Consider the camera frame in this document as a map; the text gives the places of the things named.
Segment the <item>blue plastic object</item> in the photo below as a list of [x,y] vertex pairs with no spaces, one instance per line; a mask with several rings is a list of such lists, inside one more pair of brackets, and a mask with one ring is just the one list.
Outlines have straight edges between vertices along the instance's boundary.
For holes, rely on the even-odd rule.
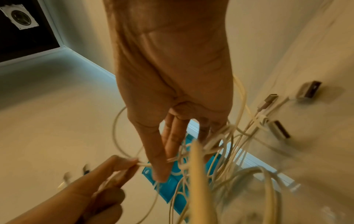
[[[188,134],[186,136],[186,144],[189,144],[192,142],[192,140],[194,139],[193,136],[191,136],[190,134]],[[221,155],[219,154],[213,164],[213,167],[210,171],[210,175],[214,173],[214,169],[220,159]],[[206,163],[205,165],[205,172],[207,173],[209,170],[209,167],[211,166],[212,161],[214,160],[215,156],[211,157],[211,159]],[[178,164],[177,162],[173,163],[173,167],[172,167],[172,172],[178,173],[181,170],[178,168]],[[155,181],[152,179],[152,169],[151,167],[145,167],[143,169],[142,174],[151,182],[152,185],[155,184]],[[160,184],[160,195],[161,197],[166,201],[166,203],[169,203],[174,195],[174,192],[176,190],[177,184],[180,181],[180,179],[183,177],[183,175],[178,175],[178,176],[173,176],[170,175],[168,181],[166,183],[161,183]],[[189,191],[188,188],[185,188],[185,193],[187,195],[187,197],[189,196]],[[186,205],[187,201],[185,200],[184,196],[181,194],[178,194],[176,196],[175,202],[174,202],[174,209],[176,210],[176,212],[178,214],[181,214],[181,212],[183,211],[185,205]]]

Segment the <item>black panel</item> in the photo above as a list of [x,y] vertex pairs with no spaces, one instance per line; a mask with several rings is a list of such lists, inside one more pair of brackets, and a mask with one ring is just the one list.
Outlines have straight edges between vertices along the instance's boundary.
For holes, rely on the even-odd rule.
[[59,47],[37,0],[0,0],[11,4],[22,4],[39,26],[20,30],[0,11],[0,62]]

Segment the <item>floor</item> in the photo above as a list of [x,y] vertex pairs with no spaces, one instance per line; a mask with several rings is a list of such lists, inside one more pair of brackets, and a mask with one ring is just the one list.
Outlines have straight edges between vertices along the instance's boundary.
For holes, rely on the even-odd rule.
[[[115,79],[71,50],[0,70],[0,223],[57,193],[65,172],[73,179],[117,154],[111,125],[124,106]],[[127,118],[119,140],[134,155],[141,142]],[[139,221],[155,191],[139,172],[124,186],[120,223]],[[159,197],[144,222],[166,223],[169,207]]]

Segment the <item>black circle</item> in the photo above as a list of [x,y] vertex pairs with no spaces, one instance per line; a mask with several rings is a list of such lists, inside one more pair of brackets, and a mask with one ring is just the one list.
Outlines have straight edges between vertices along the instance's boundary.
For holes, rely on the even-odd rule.
[[24,12],[14,10],[11,12],[12,18],[21,25],[29,26],[32,21],[31,18]]

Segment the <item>human hand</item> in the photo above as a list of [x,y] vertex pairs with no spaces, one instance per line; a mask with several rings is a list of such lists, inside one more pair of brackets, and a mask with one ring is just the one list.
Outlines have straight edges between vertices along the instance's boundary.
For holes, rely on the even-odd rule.
[[[165,182],[189,120],[199,141],[226,124],[233,80],[225,31],[228,0],[105,0],[117,84],[128,118]],[[159,124],[165,119],[162,135]]]
[[[121,187],[137,172],[137,162],[137,159],[112,156],[52,198],[8,224],[114,224],[122,215],[121,203],[125,194]],[[118,175],[118,179],[113,177],[109,187],[97,191],[113,172],[121,170],[126,171]]]

